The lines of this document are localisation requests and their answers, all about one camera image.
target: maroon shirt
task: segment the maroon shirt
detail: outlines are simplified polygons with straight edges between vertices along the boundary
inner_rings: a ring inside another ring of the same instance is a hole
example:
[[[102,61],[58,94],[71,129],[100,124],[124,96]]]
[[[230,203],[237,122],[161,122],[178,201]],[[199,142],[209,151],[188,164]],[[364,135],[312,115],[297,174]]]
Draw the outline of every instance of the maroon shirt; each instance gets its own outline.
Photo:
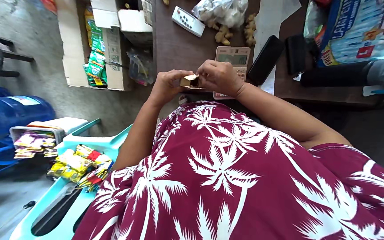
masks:
[[[150,156],[103,182],[73,237],[229,238],[384,239],[384,169],[194,102],[160,123]]]

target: calculator display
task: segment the calculator display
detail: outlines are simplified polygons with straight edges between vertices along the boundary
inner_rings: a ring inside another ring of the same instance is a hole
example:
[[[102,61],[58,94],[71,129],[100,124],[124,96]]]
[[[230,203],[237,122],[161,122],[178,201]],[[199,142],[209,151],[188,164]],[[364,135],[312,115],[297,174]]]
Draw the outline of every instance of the calculator display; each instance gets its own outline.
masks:
[[[247,63],[247,55],[230,55],[219,54],[218,62],[230,62],[232,65],[245,65]]]

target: hand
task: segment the hand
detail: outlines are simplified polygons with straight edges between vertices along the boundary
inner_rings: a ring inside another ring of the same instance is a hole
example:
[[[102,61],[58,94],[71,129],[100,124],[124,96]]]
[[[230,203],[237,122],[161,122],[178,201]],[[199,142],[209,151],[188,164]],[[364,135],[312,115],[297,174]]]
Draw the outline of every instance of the hand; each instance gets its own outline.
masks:
[[[175,86],[173,83],[174,80],[192,74],[193,72],[184,70],[171,70],[166,73],[159,72],[151,95],[149,95],[148,102],[160,108],[163,107],[179,92],[184,90],[184,87]]]
[[[234,71],[228,62],[206,60],[197,70],[201,85],[231,97],[237,97],[244,86],[241,77]]]

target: light blue plastic chair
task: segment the light blue plastic chair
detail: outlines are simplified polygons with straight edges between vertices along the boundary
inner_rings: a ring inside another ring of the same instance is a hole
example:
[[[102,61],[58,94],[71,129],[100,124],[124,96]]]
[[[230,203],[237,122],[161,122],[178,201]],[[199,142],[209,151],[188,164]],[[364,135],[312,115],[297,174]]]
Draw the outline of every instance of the light blue plastic chair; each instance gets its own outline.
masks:
[[[84,144],[98,152],[104,152],[113,161],[118,156],[118,149],[124,143],[128,132],[131,129],[130,125],[118,135],[107,138],[93,138],[82,137],[88,129],[95,124],[99,123],[100,119],[96,119],[87,125],[79,128],[73,133],[67,135],[63,142],[57,145],[57,152],[59,155],[63,154],[68,149],[76,149],[78,144]],[[34,221],[38,216],[49,206],[56,198],[58,193],[68,184],[69,181],[64,178],[58,178],[57,181],[50,187],[50,189],[41,197],[36,205],[29,211],[24,219],[17,225],[11,234],[10,240],[64,240],[72,239],[73,225],[78,220],[79,216],[84,212],[88,205],[93,201],[96,193],[86,193],[81,191],[75,202],[72,204],[62,221],[51,232],[44,236],[36,237],[32,234],[31,229]]]

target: black phone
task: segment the black phone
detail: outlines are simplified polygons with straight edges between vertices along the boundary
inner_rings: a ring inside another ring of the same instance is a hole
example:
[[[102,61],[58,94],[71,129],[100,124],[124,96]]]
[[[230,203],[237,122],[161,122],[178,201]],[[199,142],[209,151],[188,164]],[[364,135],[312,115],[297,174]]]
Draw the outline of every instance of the black phone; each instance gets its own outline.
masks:
[[[247,78],[256,86],[262,85],[285,49],[284,43],[270,36],[248,71]]]

